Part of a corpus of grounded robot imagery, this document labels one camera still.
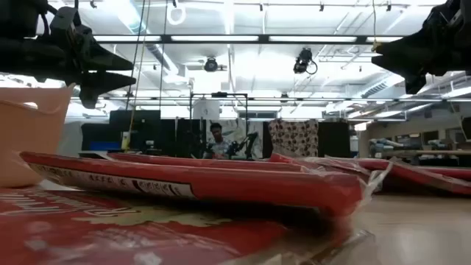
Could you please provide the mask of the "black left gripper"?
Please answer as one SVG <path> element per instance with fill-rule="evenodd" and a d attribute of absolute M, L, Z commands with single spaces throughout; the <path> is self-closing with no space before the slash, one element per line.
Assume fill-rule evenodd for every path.
<path fill-rule="evenodd" d="M 87 40 L 79 54 L 79 43 L 72 37 L 39 37 L 37 39 L 1 38 L 1 71 L 26 75 L 42 82 L 62 80 L 80 85 L 83 107 L 94 109 L 98 98 L 118 88 L 134 85 L 136 78 L 107 71 L 127 71 L 133 63 Z"/>

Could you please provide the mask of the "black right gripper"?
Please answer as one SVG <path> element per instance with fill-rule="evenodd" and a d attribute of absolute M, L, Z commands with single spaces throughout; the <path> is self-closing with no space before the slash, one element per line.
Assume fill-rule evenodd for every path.
<path fill-rule="evenodd" d="M 403 74 L 406 94 L 426 85 L 426 74 L 470 73 L 470 0 L 447 0 L 433 7 L 422 28 L 430 40 L 396 40 L 379 44 L 371 63 Z"/>

